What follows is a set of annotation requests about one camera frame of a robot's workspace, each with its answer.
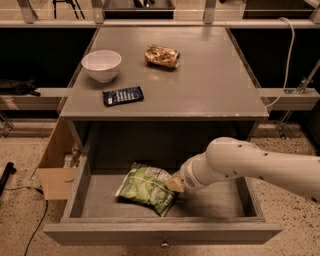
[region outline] power cord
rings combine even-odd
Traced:
[[[290,67],[290,60],[291,60],[291,52],[292,52],[293,43],[294,43],[294,39],[295,39],[295,31],[294,31],[293,25],[292,25],[292,23],[290,22],[289,19],[281,17],[280,20],[285,22],[285,23],[287,23],[287,24],[289,24],[289,26],[291,28],[291,32],[292,32],[291,43],[290,43],[290,47],[289,47],[287,65],[286,65],[286,74],[285,74],[285,79],[284,79],[284,83],[283,83],[283,87],[282,87],[282,92],[284,92],[284,90],[285,90],[285,88],[287,86],[287,81],[288,81],[289,67]],[[280,98],[281,98],[281,94],[272,103],[266,105],[266,107],[269,108],[269,107],[273,106]]]
[[[34,189],[34,190],[36,190],[38,193],[40,193],[41,195],[43,195],[43,191],[42,191],[40,188],[36,188],[36,187],[24,186],[24,187],[17,187],[17,188],[5,188],[5,190],[9,190],[9,191],[19,190],[19,189]],[[42,221],[44,220],[44,217],[45,217],[46,214],[47,214],[48,205],[49,205],[49,204],[48,204],[48,201],[46,200],[46,209],[45,209],[45,211],[44,211],[44,213],[43,213],[43,216],[42,216],[41,220],[40,220],[39,223],[38,223],[38,226],[36,227],[36,229],[35,229],[34,232],[32,233],[31,238],[29,239],[28,245],[27,245],[26,250],[25,250],[25,252],[24,252],[24,256],[27,256],[28,250],[29,250],[29,246],[30,246],[30,244],[31,244],[31,241],[32,241],[32,239],[34,238],[35,234],[37,233],[37,231],[38,231],[38,229],[39,229]]]

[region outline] drawer front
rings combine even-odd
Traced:
[[[60,223],[44,232],[61,245],[263,244],[282,230],[275,223]]]

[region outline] white cable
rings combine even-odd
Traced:
[[[294,43],[294,39],[295,39],[295,32],[294,32],[294,28],[293,28],[293,25],[290,22],[290,20],[288,20],[287,18],[284,18],[284,17],[281,17],[280,20],[285,23],[288,23],[291,28],[291,32],[292,32],[291,43],[290,43],[290,48],[289,48],[288,58],[287,58],[287,65],[286,65],[286,74],[285,74],[285,79],[284,79],[284,83],[283,83],[283,87],[282,87],[282,92],[284,92],[286,85],[287,85],[288,75],[289,75],[289,66],[290,66],[290,60],[291,60],[292,47],[293,47],[293,43]],[[281,97],[281,93],[278,96],[278,98],[276,98],[272,103],[270,103],[269,105],[266,105],[266,108],[269,108],[272,105],[274,105],[280,99],[280,97]]]

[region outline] cabinet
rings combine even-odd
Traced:
[[[144,61],[148,44],[176,48],[180,66]],[[101,28],[91,51],[123,63],[103,85],[81,70],[61,112],[83,155],[60,223],[44,228],[64,245],[261,244],[267,223],[246,178],[180,195],[166,217],[114,194],[133,161],[175,172],[219,136],[247,138],[268,112],[233,43],[219,27]],[[139,85],[143,102],[107,108],[102,91]]]

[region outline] drawer handle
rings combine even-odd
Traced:
[[[168,243],[167,239],[166,238],[163,238],[163,242],[162,244],[160,245],[160,247],[162,249],[169,249],[170,248],[170,244]]]

